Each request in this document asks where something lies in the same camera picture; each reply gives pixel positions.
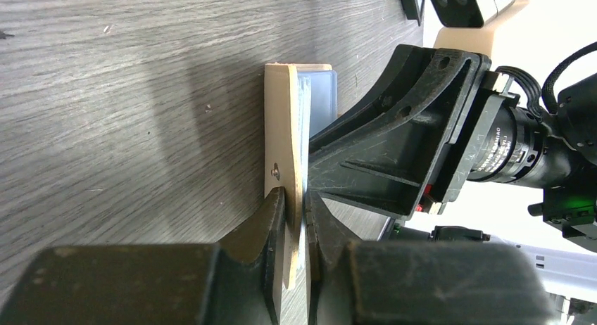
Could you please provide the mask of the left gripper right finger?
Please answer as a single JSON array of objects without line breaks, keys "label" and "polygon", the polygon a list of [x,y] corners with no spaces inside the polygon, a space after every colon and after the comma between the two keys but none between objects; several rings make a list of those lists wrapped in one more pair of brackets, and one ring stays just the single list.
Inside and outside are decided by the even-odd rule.
[{"label": "left gripper right finger", "polygon": [[527,258],[505,244],[364,241],[307,193],[310,324],[554,324]]}]

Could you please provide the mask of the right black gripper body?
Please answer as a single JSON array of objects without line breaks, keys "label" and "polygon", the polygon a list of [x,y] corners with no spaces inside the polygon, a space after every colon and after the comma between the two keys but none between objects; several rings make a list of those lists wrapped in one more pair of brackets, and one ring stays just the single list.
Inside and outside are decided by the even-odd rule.
[{"label": "right black gripper body", "polygon": [[467,87],[472,106],[447,157],[447,200],[465,181],[541,189],[554,202],[596,195],[596,76],[554,96],[513,66]]}]

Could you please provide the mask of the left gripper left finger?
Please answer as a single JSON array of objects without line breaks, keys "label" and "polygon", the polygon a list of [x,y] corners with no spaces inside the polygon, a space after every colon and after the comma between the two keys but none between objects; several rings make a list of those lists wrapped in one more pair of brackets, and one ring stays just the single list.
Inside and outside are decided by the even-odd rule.
[{"label": "left gripper left finger", "polygon": [[2,324],[278,324],[285,194],[215,243],[60,246],[41,251]]}]

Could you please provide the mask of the beige leather card holder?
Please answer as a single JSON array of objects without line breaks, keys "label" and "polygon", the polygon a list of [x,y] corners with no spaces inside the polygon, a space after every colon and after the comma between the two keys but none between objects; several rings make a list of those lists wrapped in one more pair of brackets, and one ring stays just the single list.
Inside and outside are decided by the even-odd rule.
[{"label": "beige leather card holder", "polygon": [[268,63],[264,70],[264,192],[285,190],[283,283],[296,286],[304,265],[303,195],[307,188],[308,144],[337,118],[337,74],[330,64]]}]

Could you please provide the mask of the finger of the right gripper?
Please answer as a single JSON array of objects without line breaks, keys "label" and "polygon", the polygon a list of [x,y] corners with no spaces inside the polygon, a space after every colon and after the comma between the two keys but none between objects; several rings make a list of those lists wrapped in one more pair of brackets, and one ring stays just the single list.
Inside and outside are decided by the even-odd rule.
[{"label": "finger of the right gripper", "polygon": [[314,153],[362,127],[396,105],[421,78],[435,55],[443,49],[399,44],[371,89],[329,127],[310,138]]},{"label": "finger of the right gripper", "polygon": [[308,188],[408,220],[423,198],[447,200],[447,157],[472,106],[467,87],[491,66],[479,53],[441,52],[387,112],[308,156]]}]

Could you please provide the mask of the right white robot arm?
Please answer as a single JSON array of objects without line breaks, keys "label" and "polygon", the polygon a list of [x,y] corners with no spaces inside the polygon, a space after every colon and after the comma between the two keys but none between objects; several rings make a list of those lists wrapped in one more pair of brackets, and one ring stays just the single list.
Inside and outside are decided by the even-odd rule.
[{"label": "right white robot arm", "polygon": [[[311,136],[310,324],[565,324],[549,293],[596,302],[596,76],[543,85],[480,53],[396,47],[368,93]],[[528,212],[586,249],[404,222],[440,214],[467,181],[540,189]]]}]

